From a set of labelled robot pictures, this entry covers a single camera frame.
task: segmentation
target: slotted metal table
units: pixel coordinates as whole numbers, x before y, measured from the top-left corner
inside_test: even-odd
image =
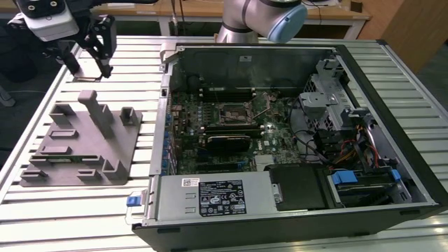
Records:
[[[127,196],[148,186],[152,135],[162,82],[160,45],[164,42],[214,42],[211,37],[119,37],[110,79],[74,82],[63,67],[24,134],[0,171],[0,247],[8,251],[148,252],[150,246],[131,231],[126,220]],[[298,39],[292,44],[344,44],[364,70],[386,104],[438,178],[448,188],[448,113],[387,45],[376,41]],[[92,64],[88,53],[74,49],[80,63]],[[76,103],[83,89],[99,92],[111,110],[132,106],[144,111],[144,124],[135,148],[131,178],[123,186],[22,187],[20,173],[28,165],[50,128],[48,112],[56,103]],[[360,93],[354,90],[363,105]],[[143,207],[132,217],[143,216]],[[448,251],[448,216],[406,222],[376,235],[280,243],[215,251]]]

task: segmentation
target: power supply label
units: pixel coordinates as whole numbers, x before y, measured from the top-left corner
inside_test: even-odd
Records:
[[[199,198],[203,217],[246,214],[243,180],[200,182]]]

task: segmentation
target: blue plastic latch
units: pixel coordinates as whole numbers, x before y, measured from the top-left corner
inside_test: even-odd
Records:
[[[402,179],[402,175],[399,173],[399,171],[396,169],[392,169],[392,176],[394,176],[394,179],[395,179],[395,182],[399,182],[400,179]]]
[[[130,196],[126,205],[128,207],[142,206],[142,196]]]
[[[335,172],[335,174],[332,174],[331,178],[334,180],[335,185],[358,182],[355,172],[352,172],[352,171]]]

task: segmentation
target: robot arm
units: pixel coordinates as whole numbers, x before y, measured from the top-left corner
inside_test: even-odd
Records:
[[[68,44],[75,41],[95,59],[102,76],[108,78],[114,69],[110,60],[118,47],[115,18],[94,16],[91,8],[106,3],[152,4],[158,1],[16,0],[22,13],[10,21],[7,30],[23,44],[34,41],[44,56],[56,58],[74,76],[79,76],[80,65]],[[275,43],[286,43],[307,17],[307,9],[300,4],[302,0],[226,0],[218,41],[256,43],[260,34]]]
[[[256,43],[260,34],[275,43],[286,43],[306,18],[302,0],[226,0],[218,42]]]
[[[44,56],[55,57],[74,75],[80,66],[70,52],[68,42],[75,41],[95,59],[102,76],[108,78],[112,71],[110,60],[118,46],[115,18],[92,15],[91,8],[106,3],[152,4],[158,1],[18,0],[22,13],[10,21],[7,30],[19,42],[27,44],[34,40]]]

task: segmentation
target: white sticker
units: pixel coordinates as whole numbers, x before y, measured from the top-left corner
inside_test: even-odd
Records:
[[[199,186],[199,178],[184,178],[182,180],[182,186],[188,187],[188,186]]]
[[[252,56],[240,56],[240,62],[251,62]]]

